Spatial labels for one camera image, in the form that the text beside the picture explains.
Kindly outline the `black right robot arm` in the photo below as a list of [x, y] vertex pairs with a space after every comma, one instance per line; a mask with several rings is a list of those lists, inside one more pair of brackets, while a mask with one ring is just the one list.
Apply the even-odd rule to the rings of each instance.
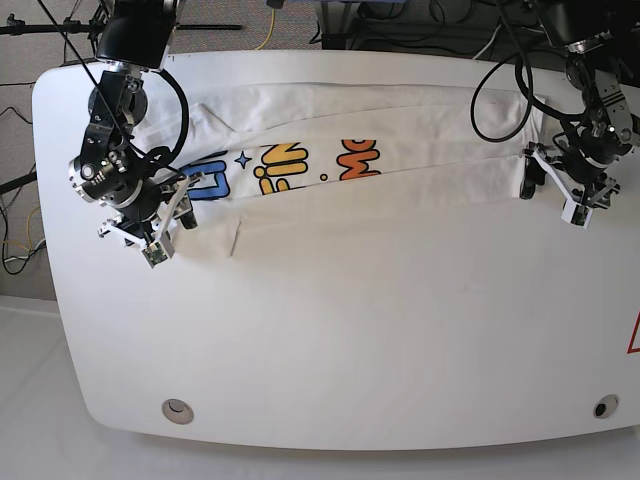
[[[94, 83], [81, 150], [69, 166], [69, 181], [82, 199], [117, 213], [99, 227], [99, 236], [118, 235], [151, 266], [174, 255], [172, 221], [196, 227], [188, 190], [204, 177], [172, 166], [186, 143], [189, 106], [163, 62], [181, 10], [178, 1], [115, 2], [96, 53], [108, 67]], [[180, 129], [174, 147], [143, 151], [133, 143], [133, 130], [148, 108], [142, 79], [146, 72], [158, 74], [178, 97]]]

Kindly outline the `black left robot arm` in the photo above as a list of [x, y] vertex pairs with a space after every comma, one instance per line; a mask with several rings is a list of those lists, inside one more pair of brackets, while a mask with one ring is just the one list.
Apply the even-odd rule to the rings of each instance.
[[[619, 183], [607, 168], [639, 145], [639, 117], [622, 91], [623, 80], [639, 78], [639, 4], [636, 1], [530, 1], [542, 30], [521, 42], [503, 2], [501, 24], [515, 47], [510, 55], [525, 111], [538, 110], [559, 122], [549, 146], [531, 142], [523, 150], [520, 196], [533, 197], [552, 179], [565, 198], [562, 218], [586, 227], [596, 209], [606, 210]], [[561, 112], [534, 95], [530, 53], [547, 42], [565, 64], [570, 84], [579, 90], [582, 112]]]

